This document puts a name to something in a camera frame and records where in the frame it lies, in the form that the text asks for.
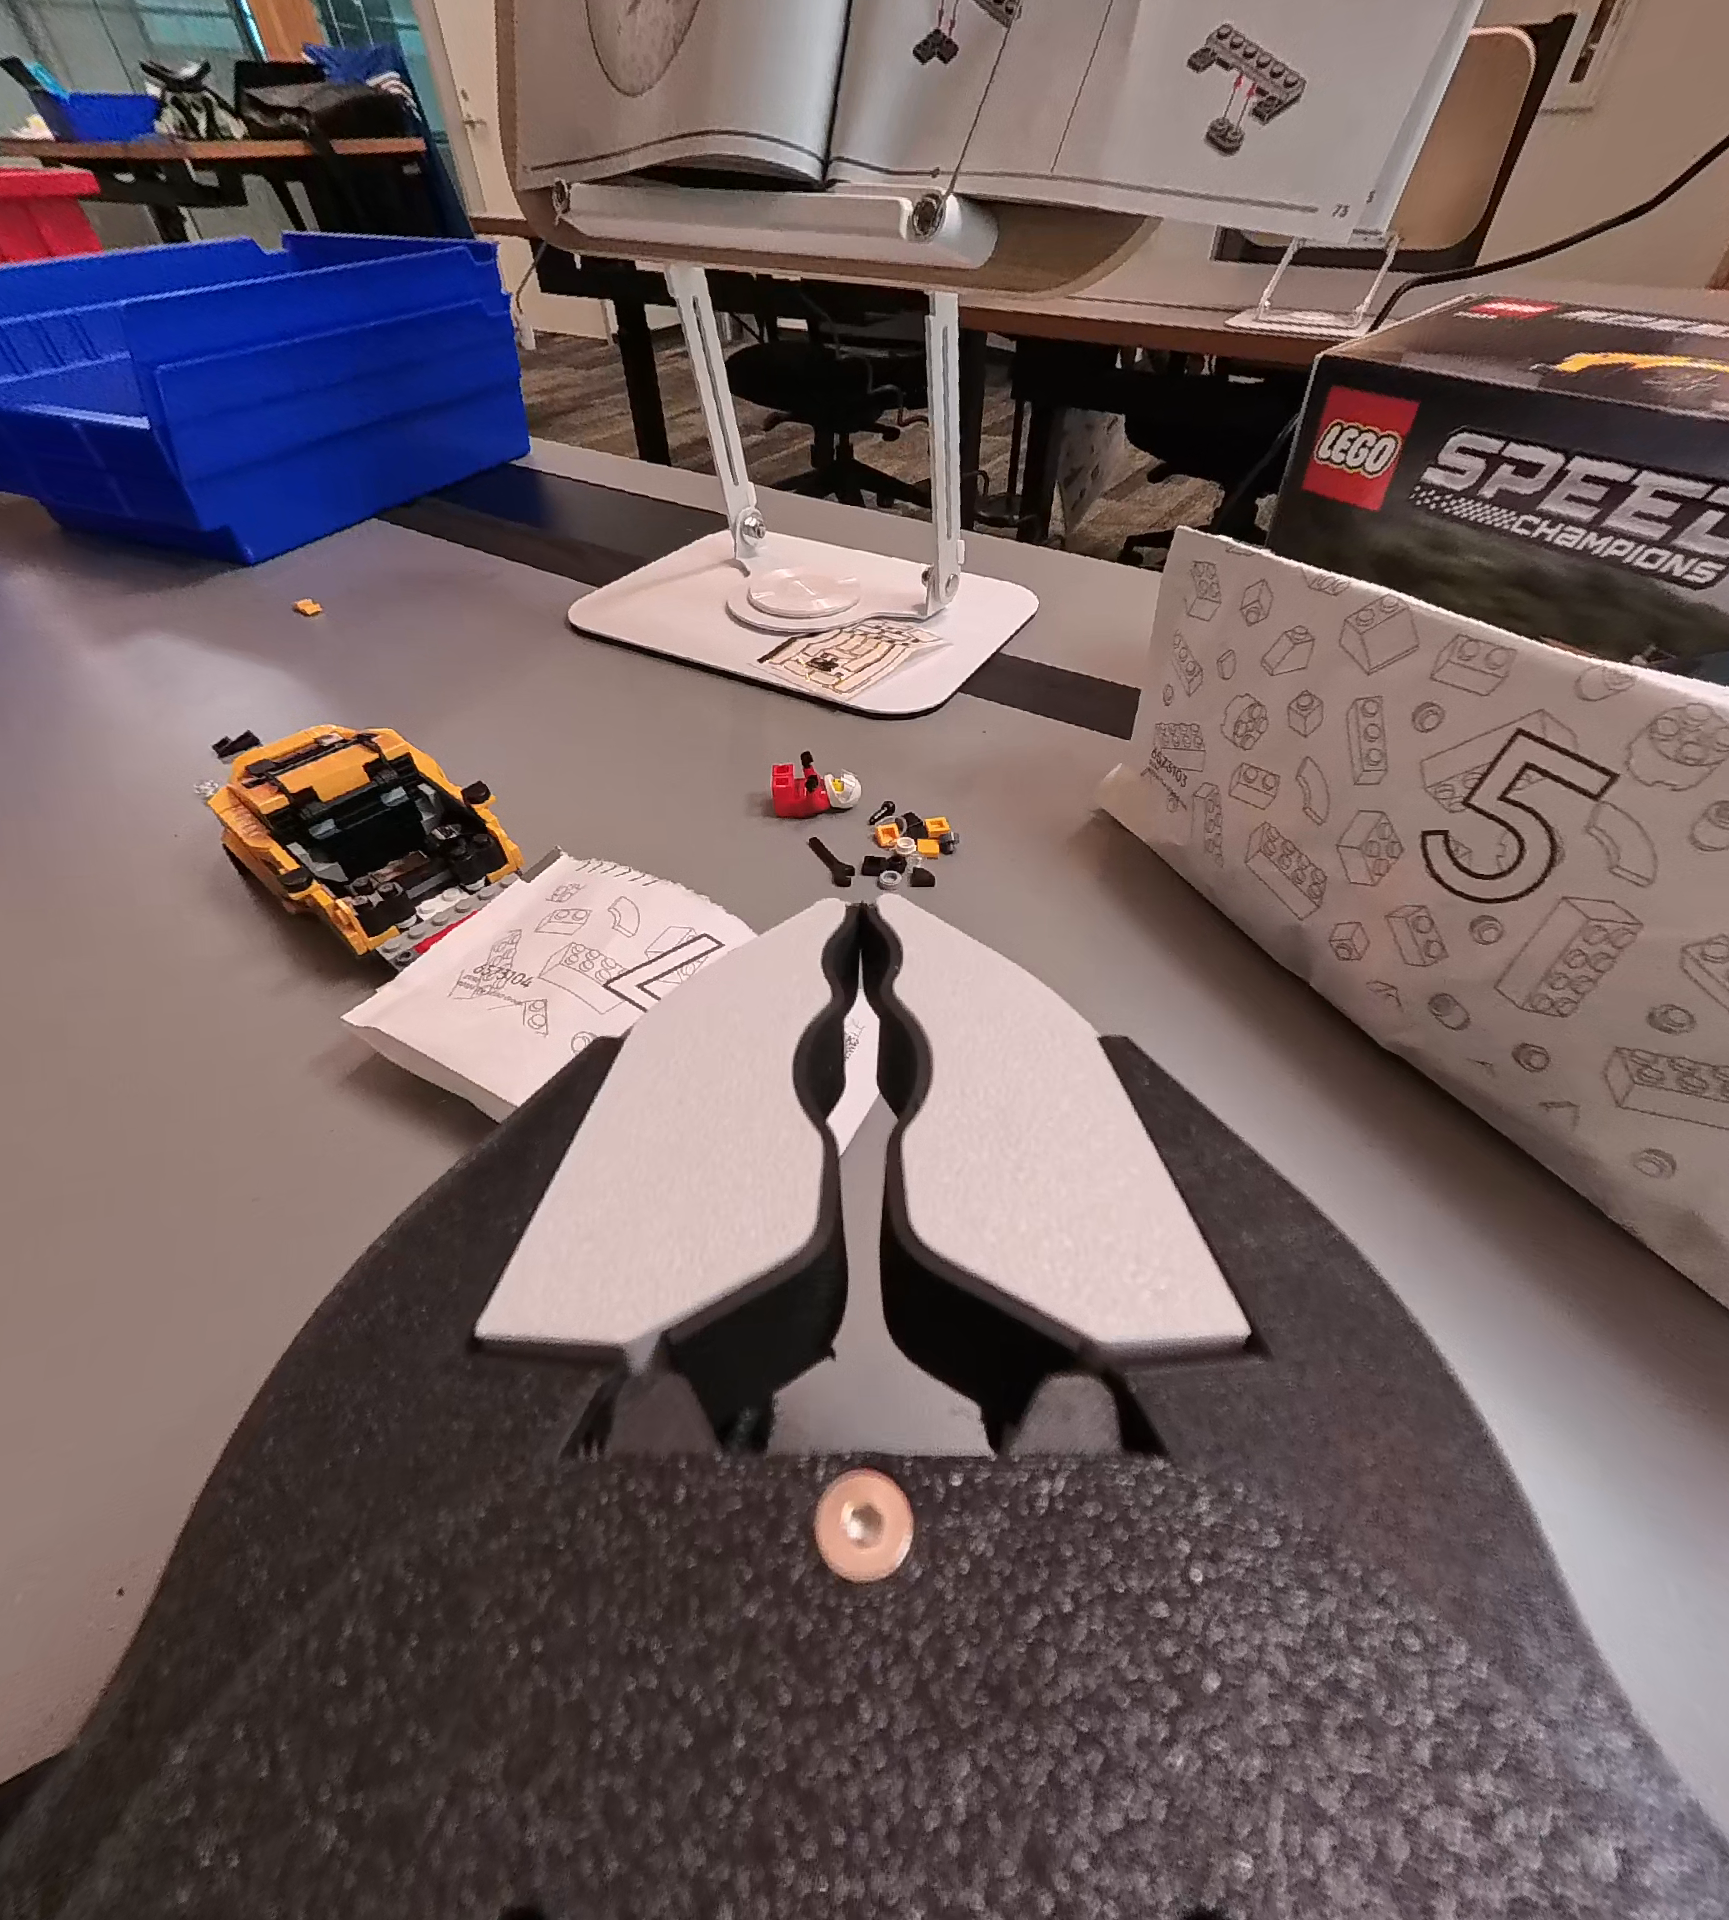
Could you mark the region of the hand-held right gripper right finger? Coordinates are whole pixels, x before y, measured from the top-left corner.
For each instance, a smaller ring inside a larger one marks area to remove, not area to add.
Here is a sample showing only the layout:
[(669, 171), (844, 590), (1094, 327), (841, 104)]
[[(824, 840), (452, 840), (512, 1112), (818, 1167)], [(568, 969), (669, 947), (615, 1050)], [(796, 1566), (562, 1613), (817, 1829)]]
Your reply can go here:
[(1017, 1429), (1040, 1385), (1241, 1352), (1252, 1327), (1103, 1038), (915, 900), (864, 914), (896, 1348)]

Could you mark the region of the small group of toy bricks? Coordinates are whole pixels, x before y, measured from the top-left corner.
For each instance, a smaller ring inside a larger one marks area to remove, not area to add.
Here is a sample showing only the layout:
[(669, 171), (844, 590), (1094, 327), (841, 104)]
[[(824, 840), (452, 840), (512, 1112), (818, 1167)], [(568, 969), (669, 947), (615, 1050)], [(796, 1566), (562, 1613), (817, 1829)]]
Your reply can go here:
[(935, 866), (953, 856), (963, 836), (946, 817), (923, 817), (915, 810), (896, 810), (893, 802), (878, 804), (871, 817), (872, 852), (863, 861), (863, 874), (880, 890), (927, 892), (935, 889)]

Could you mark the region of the black toy set box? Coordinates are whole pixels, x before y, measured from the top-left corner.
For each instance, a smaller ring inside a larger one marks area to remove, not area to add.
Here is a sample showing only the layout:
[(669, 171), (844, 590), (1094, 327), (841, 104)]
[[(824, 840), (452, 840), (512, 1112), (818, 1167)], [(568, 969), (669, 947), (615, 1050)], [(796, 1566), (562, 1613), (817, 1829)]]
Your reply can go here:
[(1729, 321), (1507, 295), (1333, 349), (1267, 543), (1729, 687)]

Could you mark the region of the black office chair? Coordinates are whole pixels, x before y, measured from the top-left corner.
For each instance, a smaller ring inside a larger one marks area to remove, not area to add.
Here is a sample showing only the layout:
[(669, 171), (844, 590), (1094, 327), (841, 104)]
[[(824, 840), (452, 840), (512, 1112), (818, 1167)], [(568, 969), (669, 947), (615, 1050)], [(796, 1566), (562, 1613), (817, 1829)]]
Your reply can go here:
[(927, 482), (905, 482), (857, 460), (853, 438), (900, 436), (900, 419), (925, 415), (925, 350), (912, 346), (859, 349), (817, 335), (778, 339), (734, 350), (726, 361), (730, 395), (766, 415), (766, 424), (794, 422), (812, 432), (812, 464), (780, 481), (780, 493), (837, 501), (860, 509), (875, 498), (882, 509), (928, 510)]

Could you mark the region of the clear acrylic stand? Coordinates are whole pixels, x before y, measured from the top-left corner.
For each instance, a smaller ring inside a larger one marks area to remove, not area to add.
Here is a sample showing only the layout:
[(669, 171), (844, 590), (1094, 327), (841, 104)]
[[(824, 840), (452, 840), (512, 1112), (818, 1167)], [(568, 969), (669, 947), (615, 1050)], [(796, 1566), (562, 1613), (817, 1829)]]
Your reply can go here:
[(1349, 309), (1284, 305), (1277, 298), (1286, 273), (1298, 261), (1298, 255), (1315, 255), (1315, 245), (1304, 236), (1286, 236), (1279, 264), (1267, 280), (1260, 298), (1224, 321), (1232, 333), (1274, 335), (1315, 343), (1356, 341), (1373, 330), (1373, 309), (1384, 280), (1403, 246), (1400, 233), (1376, 234), (1381, 251), (1376, 252), (1376, 270), (1367, 283), (1356, 305)]

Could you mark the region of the blue plastic bin holding paper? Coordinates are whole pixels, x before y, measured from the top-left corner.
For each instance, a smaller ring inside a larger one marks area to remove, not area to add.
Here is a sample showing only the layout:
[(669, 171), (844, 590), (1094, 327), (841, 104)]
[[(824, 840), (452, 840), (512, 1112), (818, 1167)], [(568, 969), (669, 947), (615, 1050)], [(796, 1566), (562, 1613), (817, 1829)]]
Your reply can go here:
[(0, 264), (0, 493), (69, 531), (263, 565), (529, 445), (492, 245)]

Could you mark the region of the black bag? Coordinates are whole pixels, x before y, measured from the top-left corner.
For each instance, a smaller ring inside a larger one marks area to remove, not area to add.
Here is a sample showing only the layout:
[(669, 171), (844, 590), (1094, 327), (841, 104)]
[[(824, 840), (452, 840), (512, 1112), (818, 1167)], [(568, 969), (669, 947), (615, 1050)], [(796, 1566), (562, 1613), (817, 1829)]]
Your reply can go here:
[(338, 140), (408, 139), (397, 94), (361, 82), (286, 82), (248, 86), (236, 102), (248, 137), (301, 140), (327, 148)]

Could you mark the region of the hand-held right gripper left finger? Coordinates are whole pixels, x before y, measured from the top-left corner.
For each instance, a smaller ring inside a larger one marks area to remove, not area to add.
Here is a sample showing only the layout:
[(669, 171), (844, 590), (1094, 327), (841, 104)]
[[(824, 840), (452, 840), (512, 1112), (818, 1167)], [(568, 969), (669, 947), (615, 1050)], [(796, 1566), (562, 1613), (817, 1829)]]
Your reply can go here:
[(482, 1346), (666, 1369), (717, 1429), (828, 1356), (849, 1294), (828, 1119), (863, 921), (814, 904), (633, 1025), (476, 1321)]

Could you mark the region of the brown background desk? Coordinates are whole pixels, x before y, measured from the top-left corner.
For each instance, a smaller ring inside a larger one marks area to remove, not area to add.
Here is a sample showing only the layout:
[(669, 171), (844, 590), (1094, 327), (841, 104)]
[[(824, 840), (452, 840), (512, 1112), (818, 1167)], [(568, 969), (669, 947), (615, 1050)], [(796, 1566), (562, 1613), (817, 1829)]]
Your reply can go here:
[[(518, 216), (476, 213), (471, 225), (482, 238), (526, 245), (545, 295), (610, 305), (618, 324), (618, 359), (637, 457), (647, 464), (666, 466), (670, 446), (649, 322), (649, 312), (666, 305), (665, 277), (629, 261), (553, 249)], [(878, 312), (912, 310), (917, 305), (915, 296), (875, 286), (766, 278), (729, 269), (713, 269), (708, 280), (715, 310), (725, 319), (776, 322), (823, 314), (853, 324)], [(966, 295), (961, 298), (958, 319), (968, 337), (1232, 356), (1244, 365), (1274, 368), (1304, 371), (1321, 352), (1336, 346), (1336, 339), (1244, 330), (1235, 324), (1232, 314), (1218, 309), (1146, 301)]]

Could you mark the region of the sticker sheet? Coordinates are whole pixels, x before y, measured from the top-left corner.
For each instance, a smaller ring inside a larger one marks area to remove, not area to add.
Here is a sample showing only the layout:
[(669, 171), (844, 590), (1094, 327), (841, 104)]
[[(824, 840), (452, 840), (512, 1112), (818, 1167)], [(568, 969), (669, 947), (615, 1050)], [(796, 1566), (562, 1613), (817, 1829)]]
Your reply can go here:
[(946, 645), (946, 636), (919, 623), (868, 619), (817, 634), (782, 636), (754, 665), (763, 677), (801, 695), (851, 706)]

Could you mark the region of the torn white paper bag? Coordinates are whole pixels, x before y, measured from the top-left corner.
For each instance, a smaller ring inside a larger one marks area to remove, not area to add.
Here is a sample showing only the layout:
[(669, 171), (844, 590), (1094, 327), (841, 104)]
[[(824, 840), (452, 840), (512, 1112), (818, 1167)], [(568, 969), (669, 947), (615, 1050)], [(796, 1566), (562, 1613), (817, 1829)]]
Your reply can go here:
[(803, 1031), (772, 1027), (772, 1014), (814, 1021), (823, 981), (734, 964), (733, 992), (708, 988), (698, 1006), (660, 1013), (752, 938), (751, 924), (669, 879), (557, 852), (428, 943), (346, 1023), (387, 1060), (497, 1121), (576, 1055), (649, 1023), (649, 1038), (617, 1060), (638, 1134), (666, 1149), (749, 1129), (759, 1153), (818, 1127), (793, 1082)]

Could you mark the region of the full white paper bag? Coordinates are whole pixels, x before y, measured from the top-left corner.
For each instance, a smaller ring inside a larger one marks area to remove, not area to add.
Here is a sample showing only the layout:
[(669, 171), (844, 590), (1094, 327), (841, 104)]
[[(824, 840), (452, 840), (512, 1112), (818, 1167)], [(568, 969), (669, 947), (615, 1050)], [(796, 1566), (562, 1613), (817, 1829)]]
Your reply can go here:
[(1729, 1310), (1729, 689), (1179, 531), (1100, 804)]

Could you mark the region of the small blue background bin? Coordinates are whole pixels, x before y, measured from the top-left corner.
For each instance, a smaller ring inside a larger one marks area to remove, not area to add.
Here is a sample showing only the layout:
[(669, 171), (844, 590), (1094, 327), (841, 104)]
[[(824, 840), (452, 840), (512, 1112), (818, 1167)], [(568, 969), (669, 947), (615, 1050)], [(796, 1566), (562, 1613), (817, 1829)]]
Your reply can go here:
[(156, 135), (156, 97), (148, 92), (30, 90), (32, 106), (59, 142), (127, 147)]

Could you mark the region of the open booklet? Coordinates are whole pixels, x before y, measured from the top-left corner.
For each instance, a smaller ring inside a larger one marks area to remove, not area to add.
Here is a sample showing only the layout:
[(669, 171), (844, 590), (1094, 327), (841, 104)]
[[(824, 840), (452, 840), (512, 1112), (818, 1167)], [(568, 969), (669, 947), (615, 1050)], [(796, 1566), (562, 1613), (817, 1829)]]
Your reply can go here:
[(1387, 225), (1455, 3), (499, 4), (510, 188), (956, 195), (1298, 238)]

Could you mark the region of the yellow toy brick car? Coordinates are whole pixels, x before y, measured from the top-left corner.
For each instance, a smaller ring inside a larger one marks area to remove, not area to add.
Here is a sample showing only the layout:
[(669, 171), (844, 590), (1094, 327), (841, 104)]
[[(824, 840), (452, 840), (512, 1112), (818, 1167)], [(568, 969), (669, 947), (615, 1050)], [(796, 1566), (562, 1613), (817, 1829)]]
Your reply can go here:
[(238, 868), (295, 916), (394, 973), (523, 877), (484, 780), (457, 783), (390, 728), (263, 742), (205, 802)]

